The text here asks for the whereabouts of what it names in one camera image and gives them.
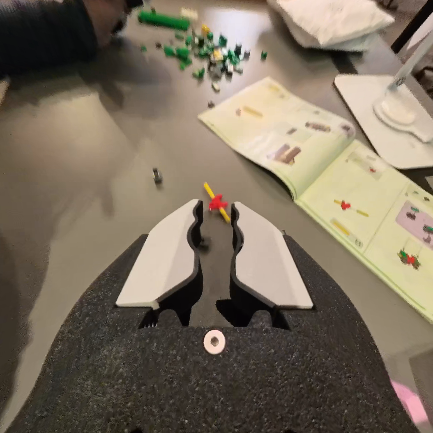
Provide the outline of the person's left forearm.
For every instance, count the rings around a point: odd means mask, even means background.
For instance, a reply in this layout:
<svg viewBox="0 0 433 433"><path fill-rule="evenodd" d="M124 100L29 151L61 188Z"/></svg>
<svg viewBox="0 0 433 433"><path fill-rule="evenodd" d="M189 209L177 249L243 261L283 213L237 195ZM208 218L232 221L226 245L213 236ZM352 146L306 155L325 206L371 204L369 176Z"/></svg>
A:
<svg viewBox="0 0 433 433"><path fill-rule="evenodd" d="M1 4L1 79L86 61L95 56L97 48L83 1Z"/></svg>

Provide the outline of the person's left hand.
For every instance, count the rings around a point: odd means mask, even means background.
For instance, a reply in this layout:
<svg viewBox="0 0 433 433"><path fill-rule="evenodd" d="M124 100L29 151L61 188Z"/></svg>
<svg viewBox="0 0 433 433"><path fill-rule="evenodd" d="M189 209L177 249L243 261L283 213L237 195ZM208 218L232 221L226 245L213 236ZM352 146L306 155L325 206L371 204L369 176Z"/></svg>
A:
<svg viewBox="0 0 433 433"><path fill-rule="evenodd" d="M84 0L86 11L94 28L99 48L107 46L113 29L127 13L127 4L123 0Z"/></svg>

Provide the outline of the pink brick figure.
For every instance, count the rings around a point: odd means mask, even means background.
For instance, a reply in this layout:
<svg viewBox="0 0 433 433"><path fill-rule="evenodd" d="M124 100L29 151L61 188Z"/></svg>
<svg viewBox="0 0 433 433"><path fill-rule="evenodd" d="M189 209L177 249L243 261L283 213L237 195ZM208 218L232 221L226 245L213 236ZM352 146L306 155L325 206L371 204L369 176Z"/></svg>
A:
<svg viewBox="0 0 433 433"><path fill-rule="evenodd" d="M418 394L399 382L391 380L391 385L415 425L428 421L428 416Z"/></svg>

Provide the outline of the pale green instruction booklet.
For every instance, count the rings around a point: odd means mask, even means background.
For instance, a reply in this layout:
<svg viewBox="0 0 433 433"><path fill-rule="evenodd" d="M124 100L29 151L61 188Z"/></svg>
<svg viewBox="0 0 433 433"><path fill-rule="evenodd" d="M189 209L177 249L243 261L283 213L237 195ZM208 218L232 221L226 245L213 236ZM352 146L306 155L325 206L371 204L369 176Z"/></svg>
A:
<svg viewBox="0 0 433 433"><path fill-rule="evenodd" d="M432 323L432 195L356 140L349 121L270 77L198 120L276 176L295 204Z"/></svg>

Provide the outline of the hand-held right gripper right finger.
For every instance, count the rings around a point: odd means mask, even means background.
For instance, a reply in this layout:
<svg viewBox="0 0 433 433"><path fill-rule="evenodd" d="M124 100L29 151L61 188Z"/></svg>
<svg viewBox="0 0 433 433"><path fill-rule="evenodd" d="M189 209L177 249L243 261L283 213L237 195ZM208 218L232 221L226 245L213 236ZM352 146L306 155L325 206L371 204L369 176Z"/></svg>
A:
<svg viewBox="0 0 433 433"><path fill-rule="evenodd" d="M239 201L232 204L230 295L239 308L311 310L313 301L281 230Z"/></svg>

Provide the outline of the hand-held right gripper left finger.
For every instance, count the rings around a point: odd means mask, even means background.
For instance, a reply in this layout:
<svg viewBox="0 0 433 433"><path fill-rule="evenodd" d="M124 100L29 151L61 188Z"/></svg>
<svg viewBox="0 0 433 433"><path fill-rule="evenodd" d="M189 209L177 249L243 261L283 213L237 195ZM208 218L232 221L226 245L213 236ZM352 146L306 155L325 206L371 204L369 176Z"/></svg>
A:
<svg viewBox="0 0 433 433"><path fill-rule="evenodd" d="M161 308L197 268L192 229L200 228L203 202L192 199L149 232L116 299L117 307Z"/></svg>

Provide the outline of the green studded base plate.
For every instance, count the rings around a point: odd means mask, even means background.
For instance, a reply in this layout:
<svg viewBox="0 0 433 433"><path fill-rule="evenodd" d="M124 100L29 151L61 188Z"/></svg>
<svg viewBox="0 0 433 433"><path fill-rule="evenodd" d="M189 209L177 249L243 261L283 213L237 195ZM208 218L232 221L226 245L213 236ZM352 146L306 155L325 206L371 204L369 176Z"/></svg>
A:
<svg viewBox="0 0 433 433"><path fill-rule="evenodd" d="M171 16L142 10L138 13L137 18L142 24L159 26L177 31L187 31L190 28L190 20L181 16Z"/></svg>

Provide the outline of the pile of small green bricks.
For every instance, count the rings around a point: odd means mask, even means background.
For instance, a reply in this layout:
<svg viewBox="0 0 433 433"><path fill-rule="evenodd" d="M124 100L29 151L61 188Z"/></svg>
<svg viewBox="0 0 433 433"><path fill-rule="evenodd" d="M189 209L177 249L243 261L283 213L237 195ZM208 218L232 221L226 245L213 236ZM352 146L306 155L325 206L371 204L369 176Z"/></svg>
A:
<svg viewBox="0 0 433 433"><path fill-rule="evenodd" d="M201 83L206 75L209 75L211 89L215 93L220 92L219 81L222 78L232 79L233 74L243 74L242 63L251 57L250 50L242 50L242 44L236 43L235 49L227 48L227 38L220 34L218 43L214 43L214 34L210 31L206 36L175 34L176 39L183 41L183 46L162 45L157 42L155 47L161 49L168 58L178 61L181 71L193 63L192 57L203 61L203 66L193 70L192 78Z"/></svg>

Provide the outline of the white crumpled bag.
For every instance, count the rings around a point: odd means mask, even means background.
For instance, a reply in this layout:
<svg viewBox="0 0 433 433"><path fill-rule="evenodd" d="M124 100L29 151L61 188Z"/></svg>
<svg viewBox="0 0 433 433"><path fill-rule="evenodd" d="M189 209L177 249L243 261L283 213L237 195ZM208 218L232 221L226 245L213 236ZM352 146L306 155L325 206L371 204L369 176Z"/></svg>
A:
<svg viewBox="0 0 433 433"><path fill-rule="evenodd" d="M394 17L368 0L268 0L303 48L365 52Z"/></svg>

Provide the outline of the red and yellow brick piece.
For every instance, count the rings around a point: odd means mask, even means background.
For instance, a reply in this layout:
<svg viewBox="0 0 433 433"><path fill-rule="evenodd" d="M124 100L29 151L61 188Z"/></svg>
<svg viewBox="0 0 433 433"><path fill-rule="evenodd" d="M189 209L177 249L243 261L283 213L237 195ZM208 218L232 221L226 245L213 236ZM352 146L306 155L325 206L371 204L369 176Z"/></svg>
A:
<svg viewBox="0 0 433 433"><path fill-rule="evenodd" d="M209 210L210 211L218 211L220 215L223 217L226 223L230 223L230 217L226 211L228 203L223 201L223 197L221 194L214 194L213 190L210 188L207 182L203 184L205 191L207 192L210 202L209 202Z"/></svg>

